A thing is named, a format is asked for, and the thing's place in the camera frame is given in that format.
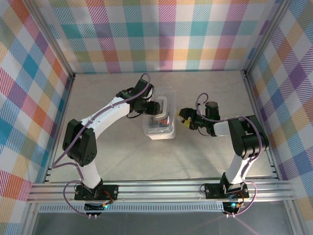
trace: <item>plastic container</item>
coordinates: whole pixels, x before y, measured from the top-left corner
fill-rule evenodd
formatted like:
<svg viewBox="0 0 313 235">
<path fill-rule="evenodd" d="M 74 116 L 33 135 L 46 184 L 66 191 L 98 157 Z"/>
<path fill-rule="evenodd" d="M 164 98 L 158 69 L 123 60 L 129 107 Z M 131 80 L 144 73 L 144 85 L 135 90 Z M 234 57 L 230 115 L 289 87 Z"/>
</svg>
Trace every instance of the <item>plastic container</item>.
<svg viewBox="0 0 313 235">
<path fill-rule="evenodd" d="M 173 139 L 175 137 L 175 92 L 171 87 L 155 88 L 152 101 L 159 102 L 161 113 L 145 115 L 142 128 L 152 140 Z"/>
</svg>

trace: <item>vent grille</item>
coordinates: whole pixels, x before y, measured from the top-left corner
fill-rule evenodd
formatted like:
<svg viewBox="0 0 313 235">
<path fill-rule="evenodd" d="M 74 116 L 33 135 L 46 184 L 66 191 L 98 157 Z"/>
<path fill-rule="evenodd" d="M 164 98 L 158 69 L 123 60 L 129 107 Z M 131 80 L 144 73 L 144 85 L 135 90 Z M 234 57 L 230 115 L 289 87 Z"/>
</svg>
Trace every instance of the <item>vent grille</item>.
<svg viewBox="0 0 313 235">
<path fill-rule="evenodd" d="M 73 204 L 74 208 L 83 212 L 84 204 Z M 111 204 L 103 208 L 105 212 L 221 212 L 222 202 L 194 202 L 194 203 L 122 203 Z M 41 213 L 65 213 L 73 212 L 67 204 L 43 204 L 40 206 Z"/>
</svg>

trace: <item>clear plastic box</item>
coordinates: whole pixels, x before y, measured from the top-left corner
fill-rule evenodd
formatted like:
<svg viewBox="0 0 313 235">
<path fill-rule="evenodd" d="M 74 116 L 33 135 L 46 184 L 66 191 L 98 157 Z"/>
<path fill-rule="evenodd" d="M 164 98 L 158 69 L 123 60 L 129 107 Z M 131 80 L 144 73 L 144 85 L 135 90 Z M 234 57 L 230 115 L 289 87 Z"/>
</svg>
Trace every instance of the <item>clear plastic box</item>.
<svg viewBox="0 0 313 235">
<path fill-rule="evenodd" d="M 175 137 L 175 92 L 171 87 L 156 87 L 152 101 L 159 102 L 161 113 L 145 115 L 142 128 L 153 140 L 173 139 Z"/>
</svg>

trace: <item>purple cable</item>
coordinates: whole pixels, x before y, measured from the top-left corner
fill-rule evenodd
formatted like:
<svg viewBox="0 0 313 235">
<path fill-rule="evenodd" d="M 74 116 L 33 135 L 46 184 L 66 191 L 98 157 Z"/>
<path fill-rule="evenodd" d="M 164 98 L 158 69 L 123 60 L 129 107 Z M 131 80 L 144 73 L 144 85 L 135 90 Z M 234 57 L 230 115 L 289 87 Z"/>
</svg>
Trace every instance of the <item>purple cable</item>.
<svg viewBox="0 0 313 235">
<path fill-rule="evenodd" d="M 205 96 L 206 96 L 205 102 L 209 99 L 209 95 L 208 95 L 207 93 L 201 93 L 201 94 L 198 96 L 198 98 L 197 98 L 197 101 L 196 101 L 196 108 L 197 108 L 197 113 L 198 113 L 204 120 L 211 121 L 211 122 L 223 122 L 223 121 L 234 120 L 234 119 L 244 119 L 244 120 L 246 120 L 247 122 L 249 122 L 249 124 L 252 126 L 252 128 L 254 129 L 254 131 L 255 131 L 255 133 L 256 133 L 256 135 L 257 135 L 257 138 L 258 138 L 260 150 L 259 150 L 258 154 L 257 154 L 254 158 L 252 158 L 250 161 L 248 161 L 248 163 L 244 166 L 244 168 L 243 168 L 243 170 L 242 170 L 242 172 L 241 172 L 241 179 L 242 179 L 243 182 L 245 182 L 245 183 L 251 183 L 251 184 L 253 184 L 254 187 L 255 187 L 255 193 L 254 193 L 254 196 L 253 196 L 253 198 L 252 198 L 250 204 L 249 204 L 243 211 L 241 211 L 241 212 L 239 212 L 239 213 L 236 214 L 236 215 L 240 215 L 240 214 L 244 213 L 246 210 L 248 210 L 248 209 L 251 207 L 251 205 L 253 204 L 253 202 L 254 202 L 254 200 L 255 200 L 255 198 L 256 198 L 256 194 L 257 194 L 257 192 L 258 192 L 258 189 L 257 189 L 256 184 L 255 184 L 254 182 L 252 182 L 252 181 L 246 181 L 246 180 L 244 180 L 243 177 L 244 177 L 244 175 L 245 175 L 245 173 L 246 173 L 246 170 L 248 169 L 248 166 L 249 166 L 251 163 L 253 163 L 255 160 L 257 160 L 257 159 L 259 158 L 259 156 L 261 155 L 261 152 L 262 152 L 262 150 L 261 150 L 261 149 L 262 149 L 262 139 L 261 139 L 260 133 L 258 132 L 258 129 L 257 129 L 256 126 L 254 125 L 254 123 L 253 123 L 250 119 L 248 119 L 248 118 L 246 118 L 246 117 L 234 117 L 234 118 L 228 118 L 228 119 L 225 119 L 225 120 L 212 120 L 212 119 L 206 118 L 204 115 L 201 114 L 201 112 L 200 112 L 200 110 L 199 110 L 199 99 L 200 99 L 200 97 L 201 97 L 202 95 L 205 95 Z"/>
<path fill-rule="evenodd" d="M 58 157 L 58 159 L 52 164 L 52 168 L 53 169 L 56 169 L 56 168 L 59 168 L 59 167 L 62 167 L 62 166 L 65 166 L 65 165 L 73 165 L 76 167 L 77 171 L 78 171 L 78 174 L 79 176 L 81 177 L 80 180 L 73 180 L 73 181 L 70 181 L 68 182 L 64 189 L 63 189 L 63 197 L 64 197 L 64 200 L 65 202 L 77 213 L 79 213 L 80 215 L 83 215 L 83 216 L 87 216 L 86 214 L 84 213 L 81 213 L 80 211 L 78 211 L 77 209 L 75 209 L 68 201 L 68 199 L 66 198 L 66 195 L 65 195 L 65 191 L 66 191 L 66 188 L 72 184 L 72 183 L 81 183 L 84 181 L 84 176 L 82 174 L 82 171 L 80 170 L 80 168 L 78 167 L 78 165 L 76 163 L 63 163 L 63 164 L 60 164 L 60 165 L 57 165 L 58 162 L 68 153 L 68 151 L 74 146 L 75 142 L 78 140 L 78 138 L 81 136 L 81 134 L 83 133 L 83 131 L 101 114 L 103 114 L 105 111 L 109 110 L 109 109 L 112 109 L 114 108 L 115 106 L 117 105 L 120 105 L 120 104 L 123 104 L 123 103 L 126 103 L 128 101 L 131 101 L 133 99 L 136 99 L 137 97 L 141 96 L 149 87 L 150 85 L 150 82 L 151 82 L 151 77 L 149 76 L 149 74 L 147 73 L 143 73 L 140 77 L 140 79 L 144 76 L 144 75 L 147 75 L 148 76 L 148 82 L 147 82 L 147 85 L 145 86 L 145 88 L 139 92 L 138 94 L 134 95 L 133 97 L 130 97 L 128 99 L 125 99 L 125 100 L 122 100 L 122 101 L 119 101 L 119 102 L 116 102 L 114 104 L 112 104 L 111 106 L 108 106 L 102 110 L 100 110 L 98 113 L 96 113 L 84 126 L 83 128 L 78 132 L 78 134 L 75 136 L 75 138 L 73 139 L 73 141 L 69 144 L 69 146 L 66 148 L 66 150 L 60 155 L 60 157 Z"/>
</svg>

